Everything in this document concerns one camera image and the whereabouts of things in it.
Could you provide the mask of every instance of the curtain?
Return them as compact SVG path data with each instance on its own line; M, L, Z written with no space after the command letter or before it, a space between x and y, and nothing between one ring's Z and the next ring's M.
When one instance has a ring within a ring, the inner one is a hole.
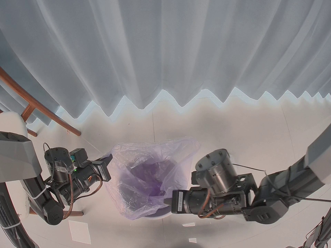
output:
M162 89L181 106L201 89L331 89L331 0L0 0L0 30L0 66L74 118L91 101L109 116L123 95L143 109ZM23 110L0 85L0 108Z

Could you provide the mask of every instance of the zip tie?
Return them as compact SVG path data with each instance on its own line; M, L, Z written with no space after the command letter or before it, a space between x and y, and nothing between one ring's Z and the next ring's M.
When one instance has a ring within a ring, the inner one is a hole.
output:
M14 228L14 227L20 225L20 223L21 223L21 221L19 221L19 223L15 224L15 225L13 225L13 226L9 226L9 227L2 227L2 226L1 226L1 227L2 227L2 229L11 229L11 228Z
M36 197L31 196L26 190L25 190L25 192L26 192L27 195L28 195L29 197L31 197L32 199L37 199L38 197L40 197L40 196L46 191L47 188L50 188L50 186L46 184L46 186L45 186L45 188L43 189L43 191L40 192L40 193L38 194L38 196L36 196Z

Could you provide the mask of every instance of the plastic bag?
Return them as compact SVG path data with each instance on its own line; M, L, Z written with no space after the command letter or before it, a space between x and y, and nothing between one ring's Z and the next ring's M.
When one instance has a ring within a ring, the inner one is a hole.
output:
M106 189L118 211L135 220L168 205L174 189L187 189L193 155L200 145L194 138L160 143L118 143L104 157L112 179Z

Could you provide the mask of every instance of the floor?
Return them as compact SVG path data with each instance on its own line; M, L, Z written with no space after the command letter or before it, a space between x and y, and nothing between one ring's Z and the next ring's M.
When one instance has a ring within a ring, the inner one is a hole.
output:
M322 99L319 94L310 97L304 93L297 99L287 92L276 101L265 93L255 101L235 89L221 103L211 92L203 90L181 108L162 91L144 110L137 109L124 97L110 117L95 104L90 104L78 119L71 118L64 110L57 114L81 130L82 135L68 133L55 122L45 126L36 121L29 126L38 132L38 137L30 138L44 179L49 173L43 159L43 142L68 150L84 147L90 159L97 159L116 143L149 143L184 136L194 137L201 144L192 171L202 156L226 148L233 162L272 173L300 159L307 146L331 123L331 97ZM252 171L259 184L264 174ZM238 167L237 172L250 171ZM325 185L312 197L331 198L329 189ZM130 221L118 213L103 187L94 196L75 203L74 210L82 210L83 217L69 218L88 224L91 245L72 240L68 220L50 226L38 216L30 215L23 225L39 247L49 248L283 248L301 246L306 233L318 224L329 207L324 202L301 201L272 225L246 222L241 215L226 216L221 221L174 214L163 220ZM189 223L195 226L183 226ZM196 238L197 243L189 242L190 238ZM2 247L12 247L2 232L0 240Z

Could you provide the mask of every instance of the chair seat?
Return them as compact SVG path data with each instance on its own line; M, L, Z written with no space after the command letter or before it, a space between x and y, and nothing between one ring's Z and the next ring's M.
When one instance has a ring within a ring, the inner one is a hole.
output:
M12 132L27 137L27 127L22 117L13 111L0 113L0 131ZM20 181L6 182L10 198L20 219L29 216L30 203Z

